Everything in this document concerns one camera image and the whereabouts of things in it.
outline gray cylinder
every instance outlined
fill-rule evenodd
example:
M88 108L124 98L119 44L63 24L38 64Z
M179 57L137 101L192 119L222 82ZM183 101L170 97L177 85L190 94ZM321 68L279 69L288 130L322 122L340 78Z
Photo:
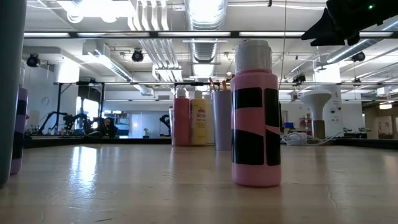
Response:
M232 149L231 90L213 92L214 125L217 151Z
M10 176L25 15L26 0L1 1L0 27L4 32L0 35L0 101L4 106L0 110L0 187Z

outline person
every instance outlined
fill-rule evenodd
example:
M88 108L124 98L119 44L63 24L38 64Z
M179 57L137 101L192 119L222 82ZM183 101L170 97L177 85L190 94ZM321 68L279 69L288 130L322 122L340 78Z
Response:
M103 138L115 138L118 128L115 127L112 118L96 118L93 122L98 123L95 132L101 133Z

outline wooden table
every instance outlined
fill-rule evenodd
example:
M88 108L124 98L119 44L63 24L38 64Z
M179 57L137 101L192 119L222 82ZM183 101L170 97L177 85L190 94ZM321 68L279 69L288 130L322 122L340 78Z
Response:
M398 152L282 147L282 167L260 189L234 184L230 152L212 147L27 149L0 223L398 223Z

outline white bottle cap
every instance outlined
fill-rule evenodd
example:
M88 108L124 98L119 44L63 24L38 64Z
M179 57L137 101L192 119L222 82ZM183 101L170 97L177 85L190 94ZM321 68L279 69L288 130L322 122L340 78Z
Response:
M177 90L177 97L186 97L186 93L184 89Z
M235 72L272 70L272 50L265 40L248 40L235 47Z
M199 90L195 90L195 92L194 92L194 94L193 94L193 97L195 98L195 99L202 99L202 93L201 93L201 91L199 91Z
M210 95L203 95L203 98L206 100L206 102L211 103L211 96Z

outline cable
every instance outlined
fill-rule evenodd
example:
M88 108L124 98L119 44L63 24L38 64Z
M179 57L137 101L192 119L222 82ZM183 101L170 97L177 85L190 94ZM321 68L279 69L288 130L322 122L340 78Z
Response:
M26 4L29 7L33 7L35 9L63 9L62 7L40 7L40 6L33 6L30 4Z
M285 24L284 24L284 48L282 50L282 69L280 71L280 80L278 86L278 94L280 90L280 84L282 84L282 79L284 77L284 62L285 62L285 47L286 47L286 23L287 23L287 7L285 7Z
M332 140L333 138L335 138L337 135L339 135L341 133L342 133L342 131L339 131L334 136L332 136L326 140L318 139L318 138L309 136L305 133L290 133L290 134L286 134L286 135L281 134L280 139L282 142L286 143L286 145L288 145L288 146L321 146L323 144L326 144L327 142L329 142L330 140ZM309 139L316 140L319 143L308 144L307 141Z

